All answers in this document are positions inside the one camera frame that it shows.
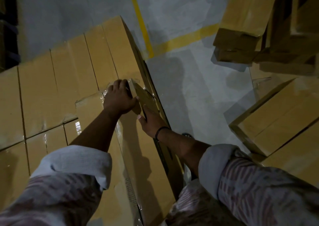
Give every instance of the stacked cardboard boxes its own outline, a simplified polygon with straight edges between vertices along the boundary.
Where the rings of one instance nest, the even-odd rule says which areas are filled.
[[[229,0],[214,46],[218,61],[318,75],[318,0]]]
[[[29,176],[45,155],[70,144],[102,111],[102,91],[117,79],[130,79],[131,92],[166,119],[146,64],[119,16],[1,73],[0,156],[17,148],[21,158],[28,158],[6,172],[2,192],[15,188],[11,178],[26,174],[20,167],[29,168]],[[158,225],[182,189],[178,158],[142,131],[137,121],[141,112],[122,116],[111,141],[112,182],[93,217],[107,225],[133,225],[139,209],[145,225]],[[7,164],[14,166],[16,160]],[[10,198],[4,195],[2,207],[22,189]]]
[[[275,87],[229,127],[251,152],[262,156],[264,166],[319,186],[318,107],[319,79],[299,77]]]

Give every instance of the black wrist band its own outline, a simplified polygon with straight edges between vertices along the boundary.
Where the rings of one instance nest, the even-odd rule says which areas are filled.
[[[159,132],[160,132],[162,129],[169,129],[169,130],[171,130],[169,127],[166,127],[166,126],[160,127],[160,128],[158,129],[158,131],[156,132],[156,135],[155,135],[155,139],[156,139],[157,141],[158,141],[157,136],[158,136]]]

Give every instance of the right hand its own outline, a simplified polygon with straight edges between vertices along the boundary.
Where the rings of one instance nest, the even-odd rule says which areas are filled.
[[[145,104],[143,105],[143,109],[147,118],[146,119],[138,115],[138,120],[142,125],[143,131],[150,137],[155,138],[155,135],[160,127],[167,127],[167,124],[160,117],[159,113],[155,113],[150,108],[148,108]]]

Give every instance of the sleeve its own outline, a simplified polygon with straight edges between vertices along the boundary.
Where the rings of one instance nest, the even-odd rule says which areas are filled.
[[[209,149],[200,161],[202,170],[209,169],[201,171],[199,179],[210,177],[213,184],[209,185],[205,179],[203,187],[210,193],[217,193],[211,194],[237,219],[246,225],[319,225],[319,190],[316,187],[281,169],[258,165],[238,148],[229,152],[230,146],[225,147],[224,154],[219,151],[221,147]],[[211,162],[221,155],[226,155],[227,159],[217,162],[227,160],[225,164]]]
[[[68,146],[45,156],[1,225],[86,225],[110,184],[109,153]]]

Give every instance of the left hand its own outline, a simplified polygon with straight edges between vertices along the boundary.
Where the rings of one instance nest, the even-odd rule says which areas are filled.
[[[131,111],[138,98],[130,98],[126,89],[127,80],[116,80],[113,85],[107,89],[104,99],[104,109],[113,116],[121,116]]]

